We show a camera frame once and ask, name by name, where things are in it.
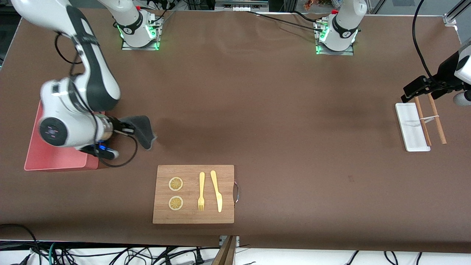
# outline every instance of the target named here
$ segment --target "fork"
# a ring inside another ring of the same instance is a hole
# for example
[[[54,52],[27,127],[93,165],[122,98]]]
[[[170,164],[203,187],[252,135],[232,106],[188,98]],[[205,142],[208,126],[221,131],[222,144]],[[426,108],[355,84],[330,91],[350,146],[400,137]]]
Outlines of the fork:
[[[204,198],[203,198],[203,190],[204,190],[204,172],[200,172],[200,198],[198,199],[198,211],[204,211]]]

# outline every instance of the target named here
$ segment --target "white plate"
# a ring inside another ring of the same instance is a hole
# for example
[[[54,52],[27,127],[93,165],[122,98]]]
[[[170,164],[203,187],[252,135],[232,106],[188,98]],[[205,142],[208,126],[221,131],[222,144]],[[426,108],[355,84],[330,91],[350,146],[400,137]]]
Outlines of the white plate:
[[[399,125],[407,152],[428,152],[415,103],[396,103]]]

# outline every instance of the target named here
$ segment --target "red tray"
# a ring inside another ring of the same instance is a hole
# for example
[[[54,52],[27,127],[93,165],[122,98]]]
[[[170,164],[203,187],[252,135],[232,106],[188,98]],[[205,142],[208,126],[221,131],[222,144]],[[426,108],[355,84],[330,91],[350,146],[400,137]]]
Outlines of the red tray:
[[[74,171],[98,168],[98,158],[77,151],[73,147],[55,147],[46,143],[39,134],[38,121],[42,116],[42,104],[34,120],[28,154],[24,169],[26,171]]]

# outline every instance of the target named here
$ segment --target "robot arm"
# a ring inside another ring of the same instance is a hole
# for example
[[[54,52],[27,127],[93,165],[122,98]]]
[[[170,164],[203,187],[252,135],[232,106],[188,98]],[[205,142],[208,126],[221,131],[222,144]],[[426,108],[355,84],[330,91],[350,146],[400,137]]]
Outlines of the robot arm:
[[[155,14],[138,10],[132,0],[98,0],[113,15],[124,41],[131,47],[146,46],[157,37]]]
[[[421,75],[404,87],[402,102],[431,93],[433,99],[453,91],[461,91],[453,101],[459,106],[471,105],[471,39],[452,56],[440,64],[437,74],[431,79]]]
[[[42,138],[54,146],[76,149],[94,144],[95,140],[107,140],[113,133],[113,122],[90,111],[113,109],[121,94],[85,16],[68,0],[12,0],[12,3],[24,19],[70,38],[85,67],[83,74],[43,84]]]
[[[329,26],[320,41],[331,50],[346,50],[355,41],[358,25],[367,9],[365,0],[345,0],[338,14],[327,17]]]

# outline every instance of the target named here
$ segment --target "knife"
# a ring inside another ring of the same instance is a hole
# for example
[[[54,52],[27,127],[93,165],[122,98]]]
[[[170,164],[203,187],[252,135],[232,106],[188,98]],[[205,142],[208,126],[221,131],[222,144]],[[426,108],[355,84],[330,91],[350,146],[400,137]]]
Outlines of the knife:
[[[214,191],[216,192],[216,200],[218,202],[218,212],[222,211],[222,194],[218,190],[218,179],[216,176],[216,171],[211,170],[211,180],[214,185]]]

